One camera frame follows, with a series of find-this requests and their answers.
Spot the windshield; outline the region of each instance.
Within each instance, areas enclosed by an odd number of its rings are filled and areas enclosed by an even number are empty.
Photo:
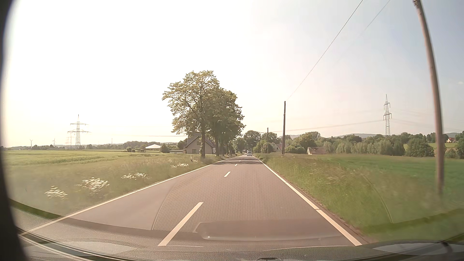
[[[20,238],[149,260],[462,240],[463,4],[14,1]]]

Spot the green field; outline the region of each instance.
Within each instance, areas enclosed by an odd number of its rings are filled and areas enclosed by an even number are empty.
[[[454,148],[457,143],[445,143],[446,148]],[[436,150],[437,149],[437,144],[436,143],[429,143],[429,145]]]
[[[440,200],[434,158],[359,154],[258,157],[370,238],[437,240],[464,232],[464,160],[445,160],[445,190]]]
[[[56,215],[66,215],[221,160],[207,155],[201,162],[199,155],[193,155],[191,162],[190,156],[92,150],[3,153],[9,197],[16,201],[13,204]]]

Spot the white edge line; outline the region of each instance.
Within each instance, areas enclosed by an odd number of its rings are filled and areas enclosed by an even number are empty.
[[[193,209],[187,214],[187,216],[185,216],[180,222],[179,224],[177,224],[173,230],[171,230],[171,232],[169,232],[169,234],[163,239],[161,240],[161,242],[158,244],[158,246],[166,246],[169,241],[171,241],[171,239],[175,236],[175,234],[177,234],[177,232],[184,226],[184,224],[188,221],[188,219],[193,216],[193,214],[195,213],[195,211],[197,211],[197,209],[203,204],[203,202],[198,202],[198,204],[193,207]]]
[[[332,218],[330,218],[327,214],[325,214],[322,210],[320,210],[313,202],[311,202],[307,197],[301,194],[298,190],[296,190],[290,183],[286,182],[279,174],[275,171],[271,170],[268,165],[258,159],[264,166],[266,166],[272,173],[274,173],[280,180],[282,180],[287,186],[289,186],[294,192],[298,194],[306,203],[308,203],[314,210],[316,210],[323,218],[325,218],[332,226],[334,226],[342,235],[344,235],[350,242],[355,245],[359,246],[362,245],[357,239],[355,239],[350,233],[348,233],[344,228],[342,228],[337,222],[335,222]]]
[[[129,192],[129,193],[124,194],[124,195],[122,195],[122,196],[115,197],[115,198],[110,199],[110,200],[108,200],[108,201],[105,201],[105,202],[102,202],[102,203],[100,203],[100,204],[97,204],[97,205],[95,205],[95,206],[91,206],[91,207],[89,207],[89,208],[80,210],[80,211],[78,211],[78,212],[75,212],[75,213],[72,213],[72,214],[69,214],[69,215],[60,217],[60,218],[58,218],[58,219],[56,219],[56,220],[53,220],[53,221],[51,221],[51,222],[48,222],[47,224],[43,224],[43,225],[38,226],[38,227],[36,227],[36,228],[32,228],[32,229],[30,229],[30,230],[28,230],[28,231],[26,231],[26,232],[23,232],[23,233],[21,233],[21,234],[19,234],[19,235],[25,235],[25,234],[30,233],[30,232],[33,232],[33,231],[35,231],[35,230],[37,230],[37,229],[41,229],[41,228],[44,228],[44,227],[46,227],[46,226],[49,226],[49,225],[51,225],[51,224],[53,224],[53,223],[62,221],[63,219],[66,219],[66,218],[68,218],[68,217],[72,217],[72,216],[74,216],[74,215],[81,214],[82,212],[85,212],[85,211],[87,211],[87,210],[91,210],[91,209],[94,209],[94,208],[96,208],[96,207],[100,207],[101,205],[104,205],[104,204],[106,204],[106,203],[110,203],[110,202],[112,202],[112,201],[115,201],[116,199],[120,199],[120,198],[122,198],[122,197],[129,196],[129,195],[131,195],[131,194],[134,194],[135,192],[139,192],[139,191],[142,191],[142,190],[144,190],[144,189],[151,188],[151,187],[153,187],[153,186],[156,186],[156,185],[161,184],[161,183],[163,183],[163,182],[169,181],[169,180],[171,180],[171,179],[174,179],[174,178],[183,176],[183,175],[185,175],[185,174],[188,174],[188,173],[191,173],[191,172],[200,170],[200,169],[202,169],[202,168],[206,168],[206,167],[211,166],[211,165],[213,165],[213,164],[215,164],[215,163],[212,163],[212,164],[203,166],[203,167],[201,167],[201,168],[198,168],[198,169],[189,171],[189,172],[187,172],[187,173],[180,174],[180,175],[178,175],[178,176],[175,176],[175,177],[172,177],[172,178],[169,178],[169,179],[166,179],[166,180],[157,182],[157,183],[155,183],[155,184],[151,184],[151,185],[149,185],[149,186],[147,186],[147,187],[145,187],[145,188],[141,188],[141,189],[138,189],[138,190]]]

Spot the road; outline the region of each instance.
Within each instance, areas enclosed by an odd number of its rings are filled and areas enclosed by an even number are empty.
[[[260,160],[227,159],[84,209],[33,233],[109,254],[366,243]]]

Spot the tree trunk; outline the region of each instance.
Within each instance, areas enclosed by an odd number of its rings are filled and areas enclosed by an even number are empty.
[[[205,128],[201,126],[201,158],[205,158]]]
[[[219,138],[214,137],[214,146],[216,147],[216,156],[219,156]]]

